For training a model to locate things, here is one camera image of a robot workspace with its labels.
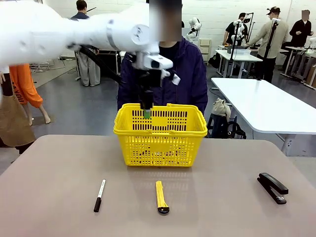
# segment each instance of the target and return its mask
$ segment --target black stapler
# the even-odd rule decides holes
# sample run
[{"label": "black stapler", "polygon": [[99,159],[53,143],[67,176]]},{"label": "black stapler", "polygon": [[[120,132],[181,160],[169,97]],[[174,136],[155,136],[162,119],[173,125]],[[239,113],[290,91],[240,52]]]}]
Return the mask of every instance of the black stapler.
[{"label": "black stapler", "polygon": [[277,204],[286,204],[284,195],[288,194],[288,189],[279,180],[268,173],[260,173],[257,180],[265,188],[265,190],[267,190],[268,194],[270,194]]}]

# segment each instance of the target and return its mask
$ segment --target plastic shopping basket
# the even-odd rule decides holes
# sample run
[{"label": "plastic shopping basket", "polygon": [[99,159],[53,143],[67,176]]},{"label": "plastic shopping basket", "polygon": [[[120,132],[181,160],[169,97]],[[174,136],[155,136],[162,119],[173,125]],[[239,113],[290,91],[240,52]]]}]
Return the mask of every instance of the plastic shopping basket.
[{"label": "plastic shopping basket", "polygon": [[125,104],[115,119],[126,165],[192,166],[206,121],[196,106],[154,106],[151,118],[144,119],[139,104]]}]

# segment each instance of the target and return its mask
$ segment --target orange garment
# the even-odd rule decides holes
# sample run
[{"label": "orange garment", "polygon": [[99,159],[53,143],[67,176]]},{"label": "orange garment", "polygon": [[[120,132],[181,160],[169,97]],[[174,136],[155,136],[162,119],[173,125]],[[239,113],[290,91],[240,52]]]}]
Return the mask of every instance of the orange garment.
[{"label": "orange garment", "polygon": [[30,65],[22,64],[10,66],[10,77],[13,91],[20,104],[25,105],[29,102],[32,106],[39,108],[43,99],[35,89]]}]

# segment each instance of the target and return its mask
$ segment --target green object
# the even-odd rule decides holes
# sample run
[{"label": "green object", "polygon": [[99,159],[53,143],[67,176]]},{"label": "green object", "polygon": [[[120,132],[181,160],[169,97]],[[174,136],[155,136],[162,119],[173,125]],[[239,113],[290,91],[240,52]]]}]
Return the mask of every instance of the green object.
[{"label": "green object", "polygon": [[144,110],[144,119],[150,119],[150,110],[149,111]]}]

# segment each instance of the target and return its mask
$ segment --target black cap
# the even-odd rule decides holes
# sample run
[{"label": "black cap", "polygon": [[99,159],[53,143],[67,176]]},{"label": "black cap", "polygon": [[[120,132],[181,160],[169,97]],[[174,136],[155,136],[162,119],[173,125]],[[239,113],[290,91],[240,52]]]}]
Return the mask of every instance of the black cap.
[{"label": "black cap", "polygon": [[267,9],[267,10],[270,11],[267,15],[270,15],[271,13],[280,14],[281,12],[280,8],[277,6],[271,7],[271,9]]}]

